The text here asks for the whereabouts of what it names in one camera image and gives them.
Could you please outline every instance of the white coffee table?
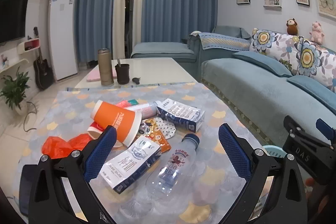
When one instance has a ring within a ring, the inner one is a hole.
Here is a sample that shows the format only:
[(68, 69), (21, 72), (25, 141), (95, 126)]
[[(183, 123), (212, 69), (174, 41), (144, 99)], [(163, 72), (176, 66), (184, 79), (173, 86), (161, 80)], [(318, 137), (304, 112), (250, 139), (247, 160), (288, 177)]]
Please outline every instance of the white coffee table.
[[(172, 58), (134, 58), (122, 59), (122, 64), (129, 64), (130, 82), (127, 85), (135, 85), (132, 78), (140, 78), (140, 85), (164, 84), (164, 83), (182, 83), (197, 81), (187, 73)], [(117, 64), (117, 60), (112, 60), (112, 66)], [(87, 82), (87, 75), (75, 86), (75, 88), (98, 88), (102, 87), (100, 81)], [(114, 80), (114, 87), (119, 87), (117, 79)]]

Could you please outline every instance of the blue plastic basket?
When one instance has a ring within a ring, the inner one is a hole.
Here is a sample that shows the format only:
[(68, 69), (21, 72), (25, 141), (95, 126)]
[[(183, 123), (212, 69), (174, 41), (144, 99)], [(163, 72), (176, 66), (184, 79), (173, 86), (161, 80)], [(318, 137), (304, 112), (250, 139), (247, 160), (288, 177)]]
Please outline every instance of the blue plastic basket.
[(281, 147), (275, 145), (264, 145), (263, 148), (272, 157), (284, 158), (287, 154)]

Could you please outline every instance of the black guitar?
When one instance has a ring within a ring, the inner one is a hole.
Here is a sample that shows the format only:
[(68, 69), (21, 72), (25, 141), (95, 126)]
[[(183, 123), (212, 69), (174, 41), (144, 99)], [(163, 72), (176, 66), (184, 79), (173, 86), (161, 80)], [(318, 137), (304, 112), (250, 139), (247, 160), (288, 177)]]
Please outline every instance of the black guitar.
[(39, 90), (45, 90), (54, 83), (53, 70), (49, 67), (46, 59), (43, 60), (41, 49), (39, 56), (34, 61), (35, 81)]

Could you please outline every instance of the metal screw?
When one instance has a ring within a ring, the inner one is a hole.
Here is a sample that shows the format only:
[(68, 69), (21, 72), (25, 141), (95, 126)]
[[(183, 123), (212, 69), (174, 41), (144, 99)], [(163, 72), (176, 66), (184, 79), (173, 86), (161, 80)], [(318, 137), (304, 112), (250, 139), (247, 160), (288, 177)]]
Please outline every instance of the metal screw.
[(81, 152), (79, 150), (75, 150), (75, 151), (72, 151), (71, 156), (74, 158), (77, 158), (80, 154)]
[(262, 151), (261, 149), (256, 149), (254, 153), (258, 156), (262, 156), (264, 154), (264, 151)]
[(294, 160), (295, 159), (295, 157), (292, 154), (287, 154), (287, 158), (289, 160)]
[(41, 161), (46, 161), (48, 159), (48, 155), (43, 155), (42, 157), (41, 157)]

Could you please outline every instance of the potted plant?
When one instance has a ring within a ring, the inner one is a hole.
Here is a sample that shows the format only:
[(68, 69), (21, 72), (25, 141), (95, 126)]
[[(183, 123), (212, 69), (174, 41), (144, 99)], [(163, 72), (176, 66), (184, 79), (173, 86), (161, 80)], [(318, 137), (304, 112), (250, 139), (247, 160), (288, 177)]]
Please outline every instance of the potted plant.
[(5, 97), (6, 104), (11, 109), (15, 107), (16, 112), (23, 116), (28, 112), (27, 102), (24, 98), (26, 98), (26, 89), (29, 88), (27, 85), (29, 77), (27, 76), (28, 72), (25, 74), (23, 72), (19, 73), (19, 68), (16, 71), (15, 79), (10, 75), (1, 78), (4, 80), (4, 87), (0, 92), (0, 97)]

